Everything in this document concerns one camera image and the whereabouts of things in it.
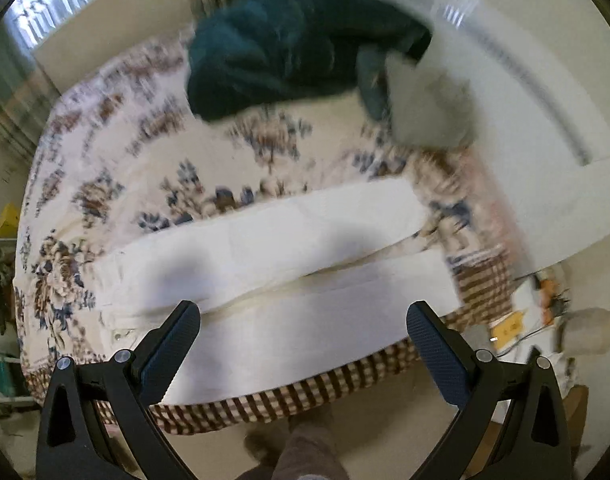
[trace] yellow box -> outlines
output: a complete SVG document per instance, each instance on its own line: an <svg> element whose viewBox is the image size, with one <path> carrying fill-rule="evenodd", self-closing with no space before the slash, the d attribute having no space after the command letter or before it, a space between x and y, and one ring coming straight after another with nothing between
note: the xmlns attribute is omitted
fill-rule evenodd
<svg viewBox="0 0 610 480"><path fill-rule="evenodd" d="M18 222L20 212L11 202L3 207L0 213L0 238L16 238L18 236Z"/></svg>
<svg viewBox="0 0 610 480"><path fill-rule="evenodd" d="M522 312L513 312L490 329L492 343L496 350L500 350L523 332L523 316Z"/></svg>

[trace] cable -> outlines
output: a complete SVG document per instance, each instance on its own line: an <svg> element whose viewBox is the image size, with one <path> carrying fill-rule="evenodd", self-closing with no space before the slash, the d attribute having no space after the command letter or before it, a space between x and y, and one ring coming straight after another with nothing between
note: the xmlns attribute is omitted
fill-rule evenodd
<svg viewBox="0 0 610 480"><path fill-rule="evenodd" d="M510 347L507 348L506 350L503 350L500 354L497 354L496 357L503 357L504 355L509 354L509 352L511 352L514 348L516 348L517 346L519 346L523 341L525 341L528 337L532 337L535 334L538 334L541 330L545 330L546 328L548 328L550 325L543 325L540 328L537 328L536 330L533 330L533 332L530 332L528 334L525 334L524 336L518 338L516 340L516 342Z"/></svg>

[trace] white sheet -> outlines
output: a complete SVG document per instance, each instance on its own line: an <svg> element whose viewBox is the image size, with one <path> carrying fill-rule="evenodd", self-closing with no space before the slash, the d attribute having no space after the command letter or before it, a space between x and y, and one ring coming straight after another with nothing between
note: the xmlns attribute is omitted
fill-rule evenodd
<svg viewBox="0 0 610 480"><path fill-rule="evenodd" d="M439 316L461 306L443 251L307 276L203 316L164 404L213 402L277 388L403 339L410 303ZM107 354L157 327L112 332Z"/></svg>
<svg viewBox="0 0 610 480"><path fill-rule="evenodd" d="M116 318L160 317L192 300L209 312L389 247L418 232L425 215L409 180L387 178L194 222L98 258L97 307Z"/></svg>
<svg viewBox="0 0 610 480"><path fill-rule="evenodd" d="M94 264L106 354L192 299L201 332L163 403L243 396L365 357L406 336L410 303L440 316L461 306L438 248L330 269L409 238L424 218L409 181L392 178L141 238Z"/></svg>

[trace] blue gripper pad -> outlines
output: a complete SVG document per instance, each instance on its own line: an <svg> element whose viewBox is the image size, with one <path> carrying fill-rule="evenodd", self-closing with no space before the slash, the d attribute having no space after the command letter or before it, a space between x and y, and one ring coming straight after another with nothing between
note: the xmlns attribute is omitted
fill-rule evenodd
<svg viewBox="0 0 610 480"><path fill-rule="evenodd" d="M445 402L462 410L470 398L468 372L439 331L436 321L447 331L427 303L416 301L407 310L407 334L432 374Z"/></svg>
<svg viewBox="0 0 610 480"><path fill-rule="evenodd" d="M190 301L183 301L161 328L147 334L146 338L153 334L155 337L152 339L155 341L154 346L150 348L149 360L140 372L139 400L144 406L157 404L163 400L169 384L192 347L200 328L201 313L198 307ZM146 340L143 339L138 348L145 342Z"/></svg>

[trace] gray pants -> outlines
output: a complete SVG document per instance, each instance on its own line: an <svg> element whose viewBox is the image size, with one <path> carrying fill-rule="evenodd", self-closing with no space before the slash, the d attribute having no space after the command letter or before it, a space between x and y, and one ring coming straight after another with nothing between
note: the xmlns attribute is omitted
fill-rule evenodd
<svg viewBox="0 0 610 480"><path fill-rule="evenodd" d="M303 422L291 432L276 468L259 465L237 480L349 480L325 427Z"/></svg>

